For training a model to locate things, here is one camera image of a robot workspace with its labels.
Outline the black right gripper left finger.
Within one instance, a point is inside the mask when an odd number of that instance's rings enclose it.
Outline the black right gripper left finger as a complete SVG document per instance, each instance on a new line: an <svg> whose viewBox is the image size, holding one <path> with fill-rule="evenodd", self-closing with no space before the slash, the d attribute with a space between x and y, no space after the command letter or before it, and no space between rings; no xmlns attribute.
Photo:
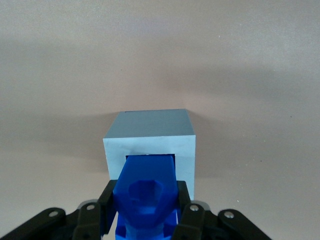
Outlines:
<svg viewBox="0 0 320 240"><path fill-rule="evenodd" d="M110 180L97 200L83 203L66 214L62 208L51 207L36 214L2 240L101 240L111 229L116 215Z"/></svg>

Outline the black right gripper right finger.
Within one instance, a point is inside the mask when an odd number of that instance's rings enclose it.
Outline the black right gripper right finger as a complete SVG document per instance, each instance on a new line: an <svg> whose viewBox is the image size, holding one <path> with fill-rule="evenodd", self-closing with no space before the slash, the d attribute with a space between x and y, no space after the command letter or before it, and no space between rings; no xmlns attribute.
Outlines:
<svg viewBox="0 0 320 240"><path fill-rule="evenodd" d="M218 215L192 202L185 181L177 181L180 216L173 240L269 240L270 237L235 209L223 209Z"/></svg>

